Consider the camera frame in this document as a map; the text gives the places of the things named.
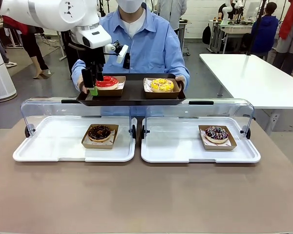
paper donut box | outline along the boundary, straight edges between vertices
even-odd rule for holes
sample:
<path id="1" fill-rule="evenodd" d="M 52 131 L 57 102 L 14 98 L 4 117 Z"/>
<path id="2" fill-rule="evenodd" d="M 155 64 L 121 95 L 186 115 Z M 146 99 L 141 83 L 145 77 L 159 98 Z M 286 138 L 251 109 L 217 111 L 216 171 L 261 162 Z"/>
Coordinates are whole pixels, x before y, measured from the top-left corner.
<path id="1" fill-rule="evenodd" d="M 158 78 L 144 78 L 143 84 L 146 83 L 148 80 L 154 80 Z M 171 80 L 174 83 L 174 89 L 170 93 L 155 93 L 155 92 L 147 92 L 144 88 L 144 92 L 147 99 L 177 99 L 178 95 L 181 91 L 181 85 L 176 82 L 175 79 L 167 78 L 168 80 Z"/>
<path id="2" fill-rule="evenodd" d="M 222 125 L 213 125 L 213 126 L 221 127 L 223 129 L 225 129 L 227 131 L 227 133 L 229 134 L 229 137 L 228 137 L 229 139 L 227 141 L 225 141 L 225 143 L 222 143 L 222 144 L 216 144 L 216 143 L 210 142 L 205 137 L 205 130 L 211 126 L 212 125 L 199 125 L 199 136 L 200 136 L 201 141 L 202 141 L 204 148 L 206 150 L 233 150 L 237 146 L 229 129 L 226 126 L 222 126 Z"/>
<path id="3" fill-rule="evenodd" d="M 88 140 L 88 132 L 91 128 L 93 128 L 94 126 L 97 126 L 97 125 L 104 125 L 108 128 L 110 128 L 111 132 L 114 131 L 114 137 L 111 137 L 110 139 L 106 140 L 106 141 L 103 141 L 103 142 L 92 142 L 92 141 L 89 141 Z M 82 144 L 85 148 L 88 148 L 88 149 L 107 149 L 107 150 L 111 150 L 113 149 L 113 145 L 114 145 L 114 142 L 116 140 L 116 136 L 117 136 L 117 131 L 118 131 L 118 125 L 117 124 L 91 124 L 89 126 L 89 128 L 87 129 L 85 135 L 83 136 L 83 139 L 82 139 Z"/>
<path id="4" fill-rule="evenodd" d="M 106 96 L 106 97 L 120 97 L 123 94 L 126 77 L 119 76 L 115 77 L 118 80 L 118 88 L 112 90 L 98 90 L 98 96 Z"/>

white face mask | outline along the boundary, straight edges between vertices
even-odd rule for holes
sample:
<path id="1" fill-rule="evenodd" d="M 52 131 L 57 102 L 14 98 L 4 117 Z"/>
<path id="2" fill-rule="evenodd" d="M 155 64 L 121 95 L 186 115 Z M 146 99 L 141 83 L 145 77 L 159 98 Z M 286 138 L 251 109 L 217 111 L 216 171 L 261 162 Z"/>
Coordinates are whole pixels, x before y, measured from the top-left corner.
<path id="1" fill-rule="evenodd" d="M 143 2 L 143 0 L 116 0 L 116 1 L 119 7 L 127 13 L 136 12 Z"/>

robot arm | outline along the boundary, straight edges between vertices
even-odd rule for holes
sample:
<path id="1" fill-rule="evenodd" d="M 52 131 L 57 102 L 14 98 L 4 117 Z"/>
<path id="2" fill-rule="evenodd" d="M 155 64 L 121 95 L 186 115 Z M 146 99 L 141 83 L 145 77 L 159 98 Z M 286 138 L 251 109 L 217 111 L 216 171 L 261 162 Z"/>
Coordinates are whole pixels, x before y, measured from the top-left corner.
<path id="1" fill-rule="evenodd" d="M 18 22 L 56 31 L 71 32 L 75 48 L 84 51 L 85 86 L 94 88 L 96 79 L 103 80 L 103 66 L 109 52 L 115 52 L 120 63 L 127 45 L 111 44 L 112 38 L 99 24 L 95 0 L 0 0 L 0 15 Z"/>
<path id="2" fill-rule="evenodd" d="M 231 6 L 231 2 L 230 0 L 226 0 L 225 1 L 226 6 L 223 8 L 223 21 L 221 22 L 221 24 L 223 25 L 227 25 L 228 24 L 228 12 L 232 11 L 232 6 Z"/>

red glazed donut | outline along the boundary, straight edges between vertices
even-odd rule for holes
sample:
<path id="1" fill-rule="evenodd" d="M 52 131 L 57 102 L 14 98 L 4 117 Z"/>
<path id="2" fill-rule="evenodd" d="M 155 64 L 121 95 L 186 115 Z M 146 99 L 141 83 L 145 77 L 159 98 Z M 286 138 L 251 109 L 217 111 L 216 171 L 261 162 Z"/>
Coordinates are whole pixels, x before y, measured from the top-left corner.
<path id="1" fill-rule="evenodd" d="M 115 77 L 104 76 L 103 81 L 96 82 L 96 86 L 98 90 L 112 90 L 117 89 L 118 80 Z"/>

blue button-up shirt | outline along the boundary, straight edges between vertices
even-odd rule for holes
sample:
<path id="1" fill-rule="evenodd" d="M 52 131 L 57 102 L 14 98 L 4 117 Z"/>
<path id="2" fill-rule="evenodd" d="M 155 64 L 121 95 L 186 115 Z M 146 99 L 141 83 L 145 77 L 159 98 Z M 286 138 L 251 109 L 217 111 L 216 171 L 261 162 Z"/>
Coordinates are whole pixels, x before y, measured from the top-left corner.
<path id="1" fill-rule="evenodd" d="M 128 45 L 130 68 L 123 68 L 123 63 L 116 62 L 116 56 L 110 56 L 104 65 L 104 73 L 172 73 L 184 76 L 185 89 L 189 84 L 189 71 L 180 49 L 180 42 L 169 22 L 153 14 L 146 8 L 146 19 L 142 28 L 130 38 L 123 25 L 119 10 L 101 18 L 100 24 L 111 35 L 112 41 L 118 40 Z M 85 63 L 78 60 L 72 68 L 72 79 L 76 88 L 77 81 L 85 68 Z"/>

